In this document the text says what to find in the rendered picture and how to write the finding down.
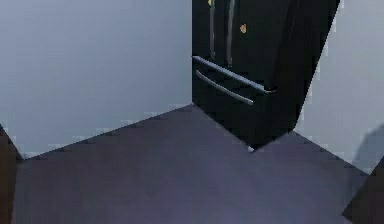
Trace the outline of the black refrigerator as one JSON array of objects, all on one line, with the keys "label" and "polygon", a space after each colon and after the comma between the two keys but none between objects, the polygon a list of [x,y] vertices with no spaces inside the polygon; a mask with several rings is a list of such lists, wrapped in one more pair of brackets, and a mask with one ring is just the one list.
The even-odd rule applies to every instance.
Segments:
[{"label": "black refrigerator", "polygon": [[[210,6],[192,0],[192,101],[255,151],[295,128],[340,0],[236,0],[230,67],[229,1],[215,0],[212,60]],[[196,70],[254,104],[210,86]]]}]

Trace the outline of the black cabinet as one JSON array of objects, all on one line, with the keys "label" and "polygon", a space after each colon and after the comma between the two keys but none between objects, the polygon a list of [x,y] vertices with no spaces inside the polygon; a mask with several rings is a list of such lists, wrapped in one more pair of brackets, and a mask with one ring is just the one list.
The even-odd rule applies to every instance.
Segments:
[{"label": "black cabinet", "polygon": [[342,215],[352,224],[384,224],[384,156]]}]

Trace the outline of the dark brown cabinet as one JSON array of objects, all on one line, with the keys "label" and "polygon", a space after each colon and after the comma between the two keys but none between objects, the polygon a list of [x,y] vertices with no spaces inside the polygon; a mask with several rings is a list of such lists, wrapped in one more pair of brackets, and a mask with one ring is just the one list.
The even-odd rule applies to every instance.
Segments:
[{"label": "dark brown cabinet", "polygon": [[11,224],[17,164],[23,160],[0,124],[0,224]]}]

